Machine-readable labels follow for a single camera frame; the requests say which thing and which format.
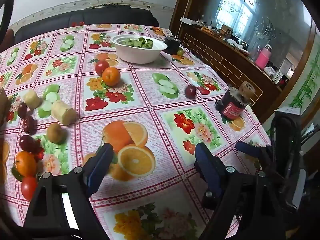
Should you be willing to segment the brown kiwi fruit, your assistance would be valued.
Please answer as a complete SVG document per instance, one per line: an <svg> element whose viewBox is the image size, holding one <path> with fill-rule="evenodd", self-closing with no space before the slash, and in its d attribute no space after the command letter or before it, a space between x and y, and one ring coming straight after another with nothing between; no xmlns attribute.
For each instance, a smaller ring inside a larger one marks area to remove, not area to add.
<svg viewBox="0 0 320 240"><path fill-rule="evenodd" d="M52 143L60 143L64 138L63 129L57 123L50 124L47 128L47 139Z"/></svg>

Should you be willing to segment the pale sugarcane chunk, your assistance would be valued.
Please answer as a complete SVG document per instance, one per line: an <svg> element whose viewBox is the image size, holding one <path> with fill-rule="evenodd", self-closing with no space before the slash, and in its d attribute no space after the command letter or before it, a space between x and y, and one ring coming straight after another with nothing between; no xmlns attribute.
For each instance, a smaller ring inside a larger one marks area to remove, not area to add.
<svg viewBox="0 0 320 240"><path fill-rule="evenodd" d="M28 90L24 94L23 101L30 108L30 110L36 109L42 103L41 98L39 98L37 93L32 89Z"/></svg>
<svg viewBox="0 0 320 240"><path fill-rule="evenodd" d="M57 100L52 104L51 115L65 126L76 121L76 111L61 100Z"/></svg>

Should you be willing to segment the red tomato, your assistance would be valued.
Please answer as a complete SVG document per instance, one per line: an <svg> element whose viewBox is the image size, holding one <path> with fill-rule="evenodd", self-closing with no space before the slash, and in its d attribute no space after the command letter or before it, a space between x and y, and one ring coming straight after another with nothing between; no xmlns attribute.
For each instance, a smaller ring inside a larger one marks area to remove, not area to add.
<svg viewBox="0 0 320 240"><path fill-rule="evenodd" d="M99 76L102 76L104 70L106 70L106 69L109 68L109 67L110 67L110 65L108 64L107 61L105 61L105 60L98 61L98 62L96 62L96 64L95 64L95 72L96 72Z"/></svg>
<svg viewBox="0 0 320 240"><path fill-rule="evenodd" d="M31 201L37 188L37 179L35 177L24 177L21 183L21 193L23 197Z"/></svg>

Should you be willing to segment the mandarin with leaf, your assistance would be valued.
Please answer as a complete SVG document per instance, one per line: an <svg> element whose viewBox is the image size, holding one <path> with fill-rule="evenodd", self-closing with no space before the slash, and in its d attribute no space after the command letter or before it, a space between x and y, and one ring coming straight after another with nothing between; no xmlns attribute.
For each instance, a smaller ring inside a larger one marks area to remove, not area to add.
<svg viewBox="0 0 320 240"><path fill-rule="evenodd" d="M11 172L18 181L22 181L24 177L35 177L37 163L34 156L26 151L19 152L11 168Z"/></svg>

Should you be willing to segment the dark plum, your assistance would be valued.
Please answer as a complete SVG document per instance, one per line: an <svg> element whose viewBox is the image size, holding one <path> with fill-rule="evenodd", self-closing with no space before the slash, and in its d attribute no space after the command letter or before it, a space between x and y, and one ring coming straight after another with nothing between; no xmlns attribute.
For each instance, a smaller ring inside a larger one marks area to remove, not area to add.
<svg viewBox="0 0 320 240"><path fill-rule="evenodd" d="M196 87L193 85L187 86L184 90L184 94L185 94L185 97L188 99L191 99L191 100L195 99L196 98Z"/></svg>
<svg viewBox="0 0 320 240"><path fill-rule="evenodd" d="M23 135L20 138L20 147L27 152L33 152L35 148L35 140L29 135Z"/></svg>

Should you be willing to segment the red jujube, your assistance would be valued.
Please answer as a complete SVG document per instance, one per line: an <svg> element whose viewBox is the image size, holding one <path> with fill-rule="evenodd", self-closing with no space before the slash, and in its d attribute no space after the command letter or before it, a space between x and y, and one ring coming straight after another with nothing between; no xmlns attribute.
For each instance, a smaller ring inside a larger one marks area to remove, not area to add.
<svg viewBox="0 0 320 240"><path fill-rule="evenodd" d="M34 134L34 119L32 116L27 115L23 121L23 129L27 134Z"/></svg>
<svg viewBox="0 0 320 240"><path fill-rule="evenodd" d="M28 109L28 106L26 105L25 102L20 103L17 109L17 115L20 118L24 119L27 114L27 109Z"/></svg>

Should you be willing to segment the orange mandarin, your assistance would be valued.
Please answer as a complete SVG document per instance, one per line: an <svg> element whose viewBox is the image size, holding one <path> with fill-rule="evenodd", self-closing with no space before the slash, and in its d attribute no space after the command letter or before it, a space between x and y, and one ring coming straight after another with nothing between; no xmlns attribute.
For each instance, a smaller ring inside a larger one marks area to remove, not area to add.
<svg viewBox="0 0 320 240"><path fill-rule="evenodd" d="M103 82L110 87L120 82L120 71L116 67L108 67L102 73Z"/></svg>

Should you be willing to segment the dark jar with cork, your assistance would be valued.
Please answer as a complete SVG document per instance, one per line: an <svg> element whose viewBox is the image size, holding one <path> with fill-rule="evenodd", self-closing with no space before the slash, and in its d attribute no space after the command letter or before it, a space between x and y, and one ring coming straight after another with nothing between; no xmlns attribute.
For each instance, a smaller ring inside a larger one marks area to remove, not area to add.
<svg viewBox="0 0 320 240"><path fill-rule="evenodd" d="M232 122L240 116L255 94L255 88L244 81L239 88L229 87L222 99L216 100L215 109L223 122Z"/></svg>

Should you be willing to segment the floral fruit print tablecloth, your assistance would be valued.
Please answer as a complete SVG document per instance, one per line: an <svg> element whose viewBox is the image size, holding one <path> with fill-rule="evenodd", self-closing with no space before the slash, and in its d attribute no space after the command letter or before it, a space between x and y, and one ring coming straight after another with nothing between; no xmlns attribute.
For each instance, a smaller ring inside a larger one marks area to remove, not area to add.
<svg viewBox="0 0 320 240"><path fill-rule="evenodd" d="M24 223L29 202L11 168L23 151L19 140L25 134L17 109L32 89L43 99L32 114L40 171L67 174L104 142L120 155L90 198L111 239L198 239L211 213L200 204L206 184L194 168L196 145L204 143L225 165L254 173L235 144L264 146L270 141L250 108L223 122L215 101L227 85L186 47L182 56L160 53L149 64L128 63L111 42L120 34L162 40L170 31L85 25L32 37L1 53L1 88L11 103L1 127L1 208L18 225ZM101 60L120 71L117 85L107 86L95 72ZM189 85L196 87L193 100L184 94ZM76 111L73 124L65 126L51 115L57 100ZM64 133L58 144L46 135L53 123Z"/></svg>

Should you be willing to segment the wooden sideboard cabinet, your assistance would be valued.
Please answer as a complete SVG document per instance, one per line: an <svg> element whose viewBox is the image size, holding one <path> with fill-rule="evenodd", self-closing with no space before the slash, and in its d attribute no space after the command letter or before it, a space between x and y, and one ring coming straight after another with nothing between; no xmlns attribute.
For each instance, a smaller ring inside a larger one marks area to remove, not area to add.
<svg viewBox="0 0 320 240"><path fill-rule="evenodd" d="M266 73L223 40L200 28L182 24L179 39L197 58L209 65L228 85L239 87L248 81L255 88L251 107L263 124L272 111L269 108L281 90Z"/></svg>

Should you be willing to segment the cardboard tray box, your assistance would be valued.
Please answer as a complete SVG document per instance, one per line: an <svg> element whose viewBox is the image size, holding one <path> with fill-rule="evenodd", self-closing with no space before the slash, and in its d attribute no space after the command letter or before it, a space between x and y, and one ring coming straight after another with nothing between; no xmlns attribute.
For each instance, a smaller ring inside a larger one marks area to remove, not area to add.
<svg viewBox="0 0 320 240"><path fill-rule="evenodd" d="M1 88L0 91L0 127L2 127L9 111L10 102L4 88Z"/></svg>

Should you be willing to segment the white bowl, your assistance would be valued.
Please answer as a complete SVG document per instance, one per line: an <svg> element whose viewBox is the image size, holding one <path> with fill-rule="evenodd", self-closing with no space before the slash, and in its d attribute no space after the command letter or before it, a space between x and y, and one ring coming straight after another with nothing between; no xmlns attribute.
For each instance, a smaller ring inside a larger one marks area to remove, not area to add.
<svg viewBox="0 0 320 240"><path fill-rule="evenodd" d="M153 40L153 48L152 49L135 48L135 47L125 46L119 43L125 38L137 39L139 37ZM167 45L163 41L157 40L155 38L150 38L147 36L142 36L142 35L132 35L132 34L117 35L111 38L111 42L116 48L117 55L120 59L128 63L134 63L134 64L152 63L159 57L160 52L167 48Z"/></svg>

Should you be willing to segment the small black cup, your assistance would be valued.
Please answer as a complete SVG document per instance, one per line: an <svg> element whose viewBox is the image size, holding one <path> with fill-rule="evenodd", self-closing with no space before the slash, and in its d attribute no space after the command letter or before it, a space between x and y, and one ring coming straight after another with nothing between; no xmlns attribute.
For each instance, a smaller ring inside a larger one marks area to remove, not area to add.
<svg viewBox="0 0 320 240"><path fill-rule="evenodd" d="M163 51L170 55L176 55L180 48L180 40L174 36L166 36L164 43L167 45L167 48Z"/></svg>

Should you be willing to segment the green vegetables in bowl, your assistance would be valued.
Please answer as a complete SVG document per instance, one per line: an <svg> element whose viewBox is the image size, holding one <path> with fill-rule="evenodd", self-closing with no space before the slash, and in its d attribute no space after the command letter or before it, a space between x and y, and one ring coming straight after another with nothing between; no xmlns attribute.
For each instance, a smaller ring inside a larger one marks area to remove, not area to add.
<svg viewBox="0 0 320 240"><path fill-rule="evenodd" d="M122 45L135 47L135 48L145 48L152 49L153 48L153 40L145 39L143 37L139 37L137 39L134 38L125 38L124 40L119 42Z"/></svg>

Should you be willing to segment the red item on sofa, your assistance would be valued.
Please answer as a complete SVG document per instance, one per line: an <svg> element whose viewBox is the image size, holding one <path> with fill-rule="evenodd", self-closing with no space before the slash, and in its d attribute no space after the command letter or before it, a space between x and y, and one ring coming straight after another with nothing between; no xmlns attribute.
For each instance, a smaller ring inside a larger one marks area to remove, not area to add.
<svg viewBox="0 0 320 240"><path fill-rule="evenodd" d="M78 27L78 26L83 26L85 25L85 23L83 21L79 22L79 23L76 23L76 22L72 22L71 23L71 26L72 27Z"/></svg>

